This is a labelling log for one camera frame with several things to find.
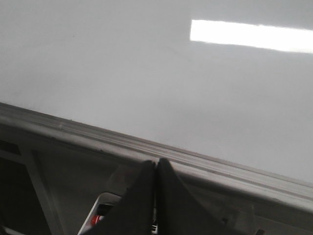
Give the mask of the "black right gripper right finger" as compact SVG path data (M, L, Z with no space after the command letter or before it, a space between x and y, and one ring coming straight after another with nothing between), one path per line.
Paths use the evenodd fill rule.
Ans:
M193 197L165 158L156 169L156 210L160 235L235 234Z

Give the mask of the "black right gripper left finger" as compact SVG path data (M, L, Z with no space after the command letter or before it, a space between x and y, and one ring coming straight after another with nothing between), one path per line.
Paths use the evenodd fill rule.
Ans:
M150 235L154 215L155 163L144 161L135 181L104 218L83 235Z

